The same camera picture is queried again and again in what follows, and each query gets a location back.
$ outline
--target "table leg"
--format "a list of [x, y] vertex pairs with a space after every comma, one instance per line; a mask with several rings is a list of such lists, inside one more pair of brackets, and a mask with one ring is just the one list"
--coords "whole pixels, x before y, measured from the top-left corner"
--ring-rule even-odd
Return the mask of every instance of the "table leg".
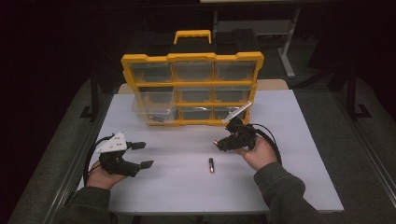
[[295, 78], [295, 75], [294, 75], [293, 69], [291, 68], [291, 65], [290, 65], [290, 62], [289, 62], [287, 54], [288, 54], [290, 41], [291, 41], [291, 39], [293, 37], [294, 29], [296, 27], [297, 20], [298, 20], [298, 17], [300, 15], [300, 11], [301, 10], [299, 8], [296, 8], [294, 10], [294, 14], [293, 14], [293, 17], [292, 17], [292, 19], [290, 21], [288, 32], [286, 33], [285, 44], [283, 45], [282, 48], [279, 48], [277, 50], [277, 52], [279, 54], [279, 57], [280, 57], [280, 61], [282, 62], [283, 67], [285, 68], [285, 71], [286, 71], [286, 74], [288, 75], [288, 78]]

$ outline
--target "gray sleeve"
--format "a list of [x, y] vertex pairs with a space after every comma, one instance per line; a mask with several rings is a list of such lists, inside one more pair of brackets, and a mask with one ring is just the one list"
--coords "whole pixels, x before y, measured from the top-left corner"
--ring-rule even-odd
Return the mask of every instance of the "gray sleeve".
[[262, 167], [254, 180], [270, 208], [271, 222], [277, 223], [325, 223], [318, 211], [304, 198], [305, 184], [291, 175], [279, 163]]
[[54, 223], [116, 223], [117, 217], [108, 211], [109, 200], [110, 190], [83, 188], [57, 211]]

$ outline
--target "wire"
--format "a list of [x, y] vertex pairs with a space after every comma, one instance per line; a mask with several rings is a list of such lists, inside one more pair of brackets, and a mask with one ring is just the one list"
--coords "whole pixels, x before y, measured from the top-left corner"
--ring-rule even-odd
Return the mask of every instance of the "wire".
[[95, 167], [92, 167], [91, 170], [88, 172], [88, 175], [90, 175], [90, 172], [92, 172], [94, 169], [98, 168], [101, 164], [96, 165]]
[[264, 128], [265, 130], [267, 130], [267, 132], [268, 132], [269, 134], [271, 134], [271, 137], [273, 138], [274, 143], [276, 144], [276, 140], [275, 140], [275, 138], [274, 138], [274, 135], [271, 133], [271, 131], [270, 131], [269, 129], [267, 129], [265, 126], [260, 125], [260, 124], [251, 124], [251, 125], [257, 125], [257, 126], [260, 126], [260, 127]]
[[84, 165], [84, 170], [82, 172], [82, 178], [84, 180], [84, 186], [87, 184], [88, 181], [88, 175], [89, 173], [93, 170], [93, 168], [91, 170], [89, 170], [90, 168], [90, 162], [91, 162], [91, 158], [92, 158], [92, 154], [95, 151], [95, 149], [97, 148], [97, 146], [105, 141], [105, 140], [109, 140], [114, 136], [114, 134], [110, 135], [110, 136], [106, 136], [101, 138], [100, 140], [98, 140], [94, 145], [92, 145], [92, 147], [90, 148], [90, 151], [88, 152], [87, 155], [87, 159], [85, 160], [85, 165]]

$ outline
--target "black cable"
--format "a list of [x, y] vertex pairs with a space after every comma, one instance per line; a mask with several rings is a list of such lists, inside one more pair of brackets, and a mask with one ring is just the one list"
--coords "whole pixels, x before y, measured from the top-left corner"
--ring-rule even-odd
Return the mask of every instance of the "black cable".
[[279, 148], [277, 147], [277, 144], [273, 140], [271, 140], [271, 138], [266, 133], [264, 133], [262, 130], [257, 129], [257, 133], [270, 144], [271, 148], [275, 152], [277, 162], [279, 162], [279, 164], [282, 164], [282, 158], [280, 156], [280, 151], [279, 151]]
[[100, 165], [101, 165], [101, 164], [96, 165], [95, 167], [92, 167], [91, 170], [88, 172], [88, 175], [90, 175], [90, 173], [91, 173], [94, 169], [98, 168]]
[[269, 130], [269, 129], [267, 129], [265, 126], [263, 126], [263, 125], [260, 125], [260, 124], [251, 124], [251, 125], [257, 125], [257, 126], [260, 126], [260, 127], [262, 127], [262, 128], [264, 128], [265, 130], [267, 130], [267, 132], [269, 133], [269, 134], [271, 134], [271, 137], [273, 138], [273, 140], [274, 140], [274, 143], [276, 144], [276, 140], [275, 140], [275, 138], [274, 138], [274, 135], [271, 133], [271, 131]]
[[109, 139], [111, 139], [113, 136], [114, 136], [114, 134], [112, 134], [111, 136], [106, 136], [106, 137], [101, 138], [99, 141], [97, 141], [97, 142], [96, 142], [94, 145], [92, 145], [92, 147], [90, 148], [90, 151], [88, 152], [88, 155], [87, 155], [87, 159], [85, 160], [84, 170], [82, 171], [82, 178], [83, 178], [83, 180], [84, 180], [84, 186], [87, 185], [88, 174], [90, 173], [90, 171], [89, 171], [89, 169], [90, 169], [90, 162], [91, 162], [91, 158], [92, 158], [93, 152], [96, 150], [97, 146], [98, 146], [101, 142], [106, 141], [106, 140], [109, 140]]

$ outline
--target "person's right hand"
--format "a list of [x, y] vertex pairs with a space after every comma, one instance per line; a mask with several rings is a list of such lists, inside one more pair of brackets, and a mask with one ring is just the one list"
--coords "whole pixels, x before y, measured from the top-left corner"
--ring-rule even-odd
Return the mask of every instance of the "person's right hand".
[[269, 163], [277, 162], [276, 154], [271, 145], [259, 136], [256, 136], [256, 146], [252, 150], [239, 148], [235, 151], [256, 171]]

